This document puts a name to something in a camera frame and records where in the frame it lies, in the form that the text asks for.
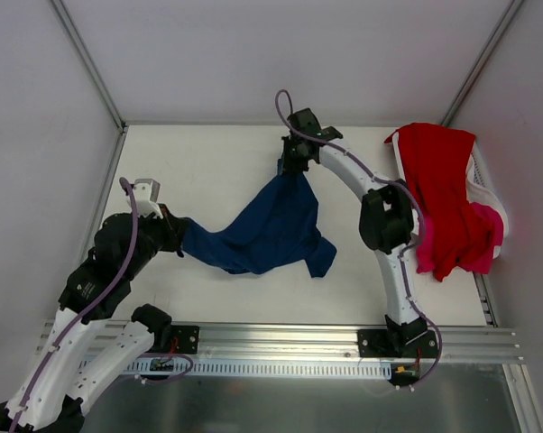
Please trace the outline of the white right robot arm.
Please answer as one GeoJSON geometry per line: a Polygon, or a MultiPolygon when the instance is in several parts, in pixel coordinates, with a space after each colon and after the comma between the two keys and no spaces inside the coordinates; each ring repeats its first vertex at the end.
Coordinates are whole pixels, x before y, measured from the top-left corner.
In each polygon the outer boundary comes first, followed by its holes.
{"type": "Polygon", "coordinates": [[[283,137],[284,173],[308,170],[315,163],[334,173],[361,203],[359,234],[374,252],[386,294],[386,330],[362,336],[360,344],[383,356],[420,357],[428,348],[428,322],[417,306],[408,270],[408,250],[418,209],[407,184],[371,171],[344,147],[344,136],[333,126],[322,127],[311,109],[279,114],[290,134],[283,137]]]}

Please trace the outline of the blue t shirt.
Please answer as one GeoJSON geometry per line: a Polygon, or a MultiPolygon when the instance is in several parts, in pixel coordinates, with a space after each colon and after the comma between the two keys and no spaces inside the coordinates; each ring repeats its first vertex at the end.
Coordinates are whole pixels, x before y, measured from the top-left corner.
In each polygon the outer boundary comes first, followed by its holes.
{"type": "Polygon", "coordinates": [[[209,232],[192,219],[181,250],[200,262],[232,275],[262,275],[281,266],[304,262],[312,278],[323,278],[337,254],[318,229],[318,200],[303,173],[276,175],[219,232],[209,232]]]}

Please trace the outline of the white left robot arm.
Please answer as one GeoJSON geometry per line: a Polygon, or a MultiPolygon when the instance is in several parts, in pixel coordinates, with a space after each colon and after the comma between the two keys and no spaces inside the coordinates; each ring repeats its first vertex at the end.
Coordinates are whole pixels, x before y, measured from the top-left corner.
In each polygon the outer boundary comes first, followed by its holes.
{"type": "Polygon", "coordinates": [[[179,344],[166,312],[135,309],[115,341],[81,366],[95,337],[130,294],[135,276],[159,252],[181,254],[189,221],[166,206],[158,216],[108,217],[87,259],[68,277],[40,359],[18,392],[0,403],[0,431],[78,432],[95,402],[141,355],[174,355],[179,344]]]}

